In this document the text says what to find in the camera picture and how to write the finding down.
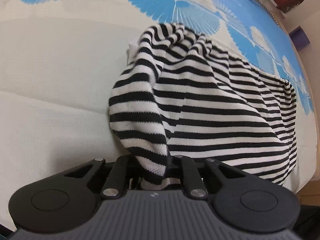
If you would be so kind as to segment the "wooden bed frame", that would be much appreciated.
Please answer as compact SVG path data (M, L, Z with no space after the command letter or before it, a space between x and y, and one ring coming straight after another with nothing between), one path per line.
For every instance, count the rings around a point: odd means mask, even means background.
M277 8L274 0L255 1L264 7L285 33L288 33L289 30L298 28L300 25L309 23L310 19L316 15L316 12L313 9L308 9L306 7L299 9L298 11L293 10L289 12L289 15L285 15ZM319 50L316 50L318 47L319 46L315 43L308 44L302 49L297 49L296 46L293 46L293 50L299 61L310 91L315 115L317 139L319 139ZM312 178L304 183L303 186L296 189L299 201L305 205L319 204L319 145L317 145L316 160L310 162L310 164L307 165L307 168L310 168L312 164L316 165Z

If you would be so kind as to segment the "black white striped garment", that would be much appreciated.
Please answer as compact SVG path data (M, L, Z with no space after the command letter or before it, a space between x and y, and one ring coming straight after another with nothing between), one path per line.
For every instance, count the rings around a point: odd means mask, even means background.
M281 185L297 161L297 97L263 72L179 23L148 27L109 99L110 128L142 167L141 187L179 183L173 156L217 159Z

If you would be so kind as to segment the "blue cream patterned bedspread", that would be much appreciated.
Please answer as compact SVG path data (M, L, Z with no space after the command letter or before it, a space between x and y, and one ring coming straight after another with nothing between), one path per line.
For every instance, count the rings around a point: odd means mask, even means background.
M271 0L1 0L1 224L20 187L122 153L107 120L127 48L148 26L180 22L273 75L297 95L299 191L317 172L318 135L305 70Z

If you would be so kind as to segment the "purple box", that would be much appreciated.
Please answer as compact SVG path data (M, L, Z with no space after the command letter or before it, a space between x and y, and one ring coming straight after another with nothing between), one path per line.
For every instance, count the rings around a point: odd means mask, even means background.
M310 40L301 26L289 33L289 36L297 51L300 51L310 44Z

